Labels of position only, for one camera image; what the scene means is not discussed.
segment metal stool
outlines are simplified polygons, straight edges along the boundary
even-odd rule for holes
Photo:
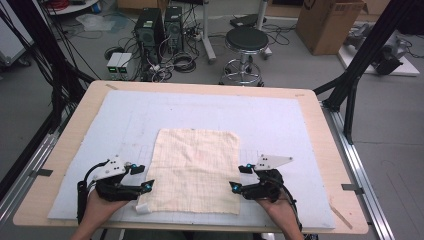
[[[219,84],[224,85],[223,79],[242,85],[258,81],[257,86],[263,87],[261,70],[258,65],[253,63],[251,55],[261,53],[268,47],[267,35],[255,28],[238,27],[227,33],[225,45],[230,50],[240,53],[241,57],[233,59],[225,65]]]

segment desk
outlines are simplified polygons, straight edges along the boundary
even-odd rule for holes
[[[92,120],[95,118],[104,97],[109,91],[117,89],[146,92],[244,95],[297,99],[301,106],[305,125],[311,139],[318,167],[327,190],[328,201],[331,205],[333,217],[336,222],[335,229],[323,232],[362,234],[368,231],[367,222],[354,192],[344,191],[341,187],[341,184],[348,184],[350,180],[321,107],[315,94],[311,90],[113,81],[96,81],[91,84],[43,167],[44,169],[53,170],[53,174],[50,177],[37,177],[14,216],[14,223],[16,225],[77,225],[76,220],[50,220],[47,218],[47,215],[59,191],[63,176],[77,153],[84,135],[89,129]],[[109,222],[105,226],[113,228],[280,232],[279,229],[271,227],[192,226],[183,224],[141,224],[124,222]]]

